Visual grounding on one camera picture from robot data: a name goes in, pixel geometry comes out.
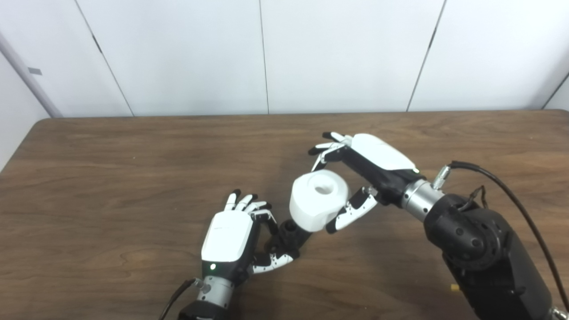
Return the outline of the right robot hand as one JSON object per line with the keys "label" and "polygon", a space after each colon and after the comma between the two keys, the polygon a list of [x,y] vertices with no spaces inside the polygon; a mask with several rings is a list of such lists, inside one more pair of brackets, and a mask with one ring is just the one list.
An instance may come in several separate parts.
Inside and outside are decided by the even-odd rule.
{"label": "right robot hand", "polygon": [[347,227],[378,204],[401,208],[407,188],[425,179],[407,156],[376,136],[336,132],[324,132],[322,136],[329,142],[308,151],[317,156],[312,172],[323,170],[331,162],[343,162],[369,183],[354,192],[333,220],[326,223],[329,234]]}

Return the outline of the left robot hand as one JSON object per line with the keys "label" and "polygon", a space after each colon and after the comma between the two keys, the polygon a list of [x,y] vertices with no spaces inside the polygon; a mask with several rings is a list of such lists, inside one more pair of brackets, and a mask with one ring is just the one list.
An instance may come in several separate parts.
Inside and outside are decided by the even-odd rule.
{"label": "left robot hand", "polygon": [[[214,215],[201,250],[205,280],[222,278],[236,288],[254,274],[274,271],[300,257],[299,250],[286,248],[282,243],[272,205],[257,198],[257,194],[240,197],[240,190],[235,189],[223,211]],[[262,225],[266,225],[277,243],[257,252]]]}

